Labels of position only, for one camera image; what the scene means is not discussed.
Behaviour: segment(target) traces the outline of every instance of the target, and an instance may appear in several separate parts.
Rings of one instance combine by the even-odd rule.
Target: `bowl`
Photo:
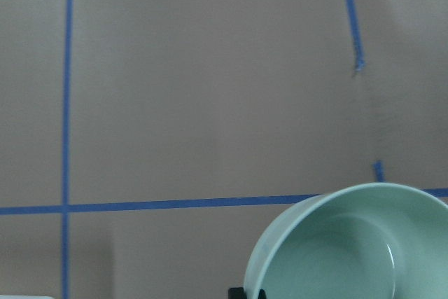
[[[248,299],[448,298],[448,206],[419,189],[367,183],[311,197],[264,231]]]

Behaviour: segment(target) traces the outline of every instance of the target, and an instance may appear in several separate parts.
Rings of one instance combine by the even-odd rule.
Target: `horizontal blue line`
[[[424,191],[435,197],[448,197],[448,188],[425,189]],[[129,211],[204,207],[261,206],[267,204],[293,204],[306,200],[307,198],[313,197],[315,195],[318,194],[70,204],[67,206],[67,212],[89,213],[93,211]],[[0,207],[0,215],[62,214],[63,212],[63,206]]]

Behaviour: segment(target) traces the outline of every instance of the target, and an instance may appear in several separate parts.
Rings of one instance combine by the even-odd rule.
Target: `black object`
[[[244,292],[243,287],[231,287],[228,291],[228,299],[247,299],[247,295]],[[258,299],[267,299],[265,290],[260,290]]]

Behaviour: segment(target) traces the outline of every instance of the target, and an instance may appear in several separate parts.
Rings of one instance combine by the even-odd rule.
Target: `light green cup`
[[[448,206],[415,188],[368,183],[299,202],[248,262],[248,299],[448,298]]]

